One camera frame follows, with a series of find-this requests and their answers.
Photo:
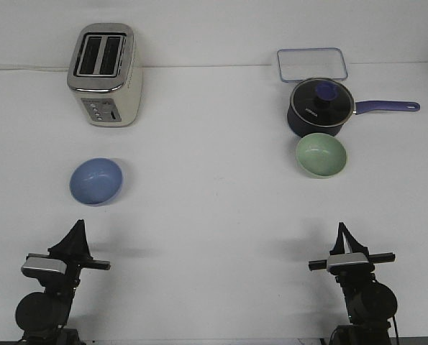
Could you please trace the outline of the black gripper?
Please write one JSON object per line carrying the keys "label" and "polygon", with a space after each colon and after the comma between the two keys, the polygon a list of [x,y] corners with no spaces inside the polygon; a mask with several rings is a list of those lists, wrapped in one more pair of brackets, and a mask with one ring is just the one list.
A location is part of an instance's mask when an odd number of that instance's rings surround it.
{"label": "black gripper", "polygon": [[67,270],[62,276],[33,278],[38,280],[44,288],[77,287],[83,269],[110,270],[111,268],[109,261],[96,260],[91,256],[83,219],[77,220],[67,235],[47,250],[47,254],[29,253],[28,257],[48,257],[62,260],[67,264]]}
{"label": "black gripper", "polygon": [[[364,254],[368,258],[369,263],[335,269],[333,276],[335,276],[339,284],[368,284],[373,282],[375,280],[375,274],[373,273],[375,264],[395,261],[396,255],[393,252],[368,254],[368,248],[355,239],[343,222],[339,222],[335,244],[332,250],[329,251],[331,256],[345,253],[344,235],[350,252]],[[327,259],[309,261],[309,270],[326,270]]]}

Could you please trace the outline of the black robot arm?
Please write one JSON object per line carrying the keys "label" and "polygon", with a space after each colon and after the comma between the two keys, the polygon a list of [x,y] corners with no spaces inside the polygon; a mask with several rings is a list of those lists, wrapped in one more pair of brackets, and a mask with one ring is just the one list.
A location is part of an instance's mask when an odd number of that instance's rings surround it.
{"label": "black robot arm", "polygon": [[78,330],[67,328],[76,289],[83,269],[109,270],[110,262],[91,256],[83,219],[47,254],[29,253],[21,267],[25,277],[36,279],[44,288],[23,297],[15,321],[23,330],[25,344],[83,344]]}
{"label": "black robot arm", "polygon": [[326,270],[340,285],[349,323],[338,325],[330,344],[390,344],[389,329],[397,327],[398,301],[375,276],[375,265],[394,262],[393,252],[371,254],[342,222],[327,259],[308,263],[309,270]]}

